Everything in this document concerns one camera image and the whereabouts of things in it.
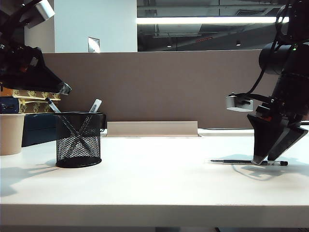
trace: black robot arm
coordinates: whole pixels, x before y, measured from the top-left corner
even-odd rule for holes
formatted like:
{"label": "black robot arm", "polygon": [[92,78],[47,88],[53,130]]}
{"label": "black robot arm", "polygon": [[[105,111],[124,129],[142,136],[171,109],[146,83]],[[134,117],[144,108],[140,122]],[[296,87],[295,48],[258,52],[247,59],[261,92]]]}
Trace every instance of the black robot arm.
{"label": "black robot arm", "polygon": [[[286,34],[281,31],[285,16],[289,16]],[[300,125],[309,112],[309,45],[305,44],[309,38],[309,1],[288,1],[278,12],[276,30],[274,42],[260,54],[262,71],[253,88],[226,98],[227,108],[235,111],[249,109],[248,102],[252,99],[263,102],[255,115],[248,115],[254,128],[253,162],[256,164],[267,156],[268,160],[275,160],[308,133]],[[280,75],[269,97],[252,94],[264,72]]]}
{"label": "black robot arm", "polygon": [[47,0],[33,0],[0,26],[0,84],[14,89],[68,95],[71,87],[46,67],[42,52],[12,39],[16,28],[33,27],[55,13]]}

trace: gray partition wall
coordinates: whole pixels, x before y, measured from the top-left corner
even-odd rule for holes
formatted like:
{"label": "gray partition wall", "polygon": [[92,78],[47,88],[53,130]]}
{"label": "gray partition wall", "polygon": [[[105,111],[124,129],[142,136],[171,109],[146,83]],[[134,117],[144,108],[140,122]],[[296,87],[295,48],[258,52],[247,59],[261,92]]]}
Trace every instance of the gray partition wall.
{"label": "gray partition wall", "polygon": [[[73,89],[62,97],[62,111],[88,111],[98,98],[108,121],[196,120],[199,128],[238,128],[251,125],[246,113],[225,109],[225,97],[252,87],[260,73],[259,53],[67,53],[44,58]],[[265,75],[256,93],[271,95],[277,79]]]}

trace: beige cup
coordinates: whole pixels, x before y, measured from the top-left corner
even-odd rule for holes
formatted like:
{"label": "beige cup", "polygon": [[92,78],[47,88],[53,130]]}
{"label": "beige cup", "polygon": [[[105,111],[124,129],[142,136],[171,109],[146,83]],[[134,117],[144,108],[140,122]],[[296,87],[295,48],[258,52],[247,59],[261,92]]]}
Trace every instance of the beige cup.
{"label": "beige cup", "polygon": [[12,155],[21,151],[24,114],[0,115],[0,155]]}

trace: pen holder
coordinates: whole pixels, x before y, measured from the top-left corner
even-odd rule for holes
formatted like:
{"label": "pen holder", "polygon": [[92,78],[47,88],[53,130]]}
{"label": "pen holder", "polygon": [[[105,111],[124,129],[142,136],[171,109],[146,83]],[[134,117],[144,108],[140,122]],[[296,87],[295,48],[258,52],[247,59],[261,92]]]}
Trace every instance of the pen holder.
{"label": "pen holder", "polygon": [[100,127],[103,113],[56,113],[57,162],[62,168],[80,168],[100,163]]}

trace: desk surface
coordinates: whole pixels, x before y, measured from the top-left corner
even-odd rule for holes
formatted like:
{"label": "desk surface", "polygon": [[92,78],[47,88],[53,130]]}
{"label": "desk surface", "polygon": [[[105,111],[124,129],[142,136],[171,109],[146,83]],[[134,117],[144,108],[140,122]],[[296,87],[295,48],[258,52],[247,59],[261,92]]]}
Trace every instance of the desk surface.
{"label": "desk surface", "polygon": [[288,167],[209,164],[251,159],[253,134],[102,138],[102,163],[55,167],[56,143],[2,156],[1,224],[309,227],[307,135]]}

